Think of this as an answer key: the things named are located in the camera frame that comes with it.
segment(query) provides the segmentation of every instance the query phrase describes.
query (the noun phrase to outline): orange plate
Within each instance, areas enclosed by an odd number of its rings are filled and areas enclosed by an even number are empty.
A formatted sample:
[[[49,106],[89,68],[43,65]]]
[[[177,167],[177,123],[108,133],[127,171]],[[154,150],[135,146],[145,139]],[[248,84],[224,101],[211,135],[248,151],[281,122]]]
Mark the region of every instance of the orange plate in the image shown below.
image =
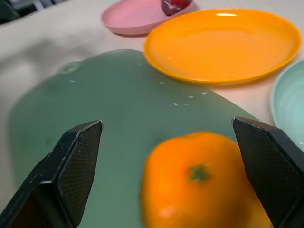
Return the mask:
[[[253,9],[210,9],[173,18],[147,37],[148,62],[173,78],[238,83],[290,62],[301,46],[295,26]]]

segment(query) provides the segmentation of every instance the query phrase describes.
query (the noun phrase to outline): cutting board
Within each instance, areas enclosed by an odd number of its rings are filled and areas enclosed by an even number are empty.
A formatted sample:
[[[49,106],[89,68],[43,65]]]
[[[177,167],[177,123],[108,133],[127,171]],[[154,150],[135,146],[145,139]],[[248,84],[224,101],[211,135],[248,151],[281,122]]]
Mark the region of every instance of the cutting board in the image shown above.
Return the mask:
[[[143,163],[160,142],[197,131],[235,140],[234,116],[253,116],[200,85],[154,70],[142,52],[116,50],[63,67],[28,92],[9,120],[17,184],[78,124],[102,120],[95,180],[80,227],[142,228]]]

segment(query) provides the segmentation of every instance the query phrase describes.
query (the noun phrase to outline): plate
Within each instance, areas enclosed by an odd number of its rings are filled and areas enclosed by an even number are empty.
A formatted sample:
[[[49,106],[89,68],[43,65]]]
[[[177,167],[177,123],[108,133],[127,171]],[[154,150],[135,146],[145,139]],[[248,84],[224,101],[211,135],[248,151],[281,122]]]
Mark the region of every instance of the plate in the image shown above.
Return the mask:
[[[194,83],[251,81],[283,67],[301,36],[290,22],[253,9],[210,9],[173,18],[148,37],[144,54],[159,71]]]
[[[116,50],[63,67],[22,97],[8,123],[17,186],[63,132],[101,119],[104,130],[81,228],[143,228],[138,193],[147,155],[178,135],[235,134],[231,119],[255,119],[211,90],[153,69],[142,52]]]
[[[275,125],[304,151],[304,60],[295,62],[278,77],[270,106]]]
[[[161,0],[122,0],[106,9],[101,21],[113,33],[143,35],[161,23],[178,15],[188,13],[192,3],[173,16],[166,16],[161,9]]]

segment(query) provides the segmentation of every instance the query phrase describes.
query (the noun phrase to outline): red fruit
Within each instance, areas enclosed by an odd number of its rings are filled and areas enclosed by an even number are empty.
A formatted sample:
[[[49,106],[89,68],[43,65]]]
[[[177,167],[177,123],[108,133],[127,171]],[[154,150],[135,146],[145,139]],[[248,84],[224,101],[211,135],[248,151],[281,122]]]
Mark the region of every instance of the red fruit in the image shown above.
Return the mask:
[[[161,9],[167,15],[176,14],[190,5],[192,0],[161,0]]]

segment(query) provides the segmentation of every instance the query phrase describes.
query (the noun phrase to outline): light blue plate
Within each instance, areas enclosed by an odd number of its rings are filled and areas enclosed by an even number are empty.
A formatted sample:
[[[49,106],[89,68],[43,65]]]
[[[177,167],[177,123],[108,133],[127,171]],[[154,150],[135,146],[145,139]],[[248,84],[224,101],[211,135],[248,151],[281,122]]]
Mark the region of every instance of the light blue plate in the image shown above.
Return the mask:
[[[304,60],[293,63],[278,77],[270,107],[275,125],[304,151]]]

